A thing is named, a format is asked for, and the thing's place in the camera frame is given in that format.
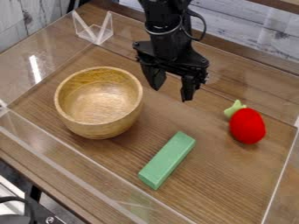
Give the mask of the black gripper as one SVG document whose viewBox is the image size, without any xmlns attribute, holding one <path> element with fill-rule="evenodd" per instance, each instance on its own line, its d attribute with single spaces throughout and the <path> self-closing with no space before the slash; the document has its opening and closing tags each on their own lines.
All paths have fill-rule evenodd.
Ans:
<svg viewBox="0 0 299 224">
<path fill-rule="evenodd" d="M 208 79 L 209 61 L 192 48 L 192 36 L 188 27 L 177 27 L 165 32 L 145 30 L 151 36 L 147 41 L 132 44 L 140 62 L 144 77 L 153 90 L 159 90 L 165 81 L 165 73 L 181 77 L 181 100 L 191 101 L 195 92 Z"/>
</svg>

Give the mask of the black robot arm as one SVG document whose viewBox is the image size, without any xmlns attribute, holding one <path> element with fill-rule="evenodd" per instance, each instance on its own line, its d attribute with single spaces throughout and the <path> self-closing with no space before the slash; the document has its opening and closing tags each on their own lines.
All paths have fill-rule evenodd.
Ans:
<svg viewBox="0 0 299 224">
<path fill-rule="evenodd" d="M 181 100 L 191 101 L 208 79 L 209 61 L 193 50 L 207 32 L 204 17 L 188 6 L 192 0 L 137 0 L 144 9 L 144 29 L 149 41 L 136 41 L 136 60 L 153 90 L 165 81 L 165 73 L 181 77 Z"/>
</svg>

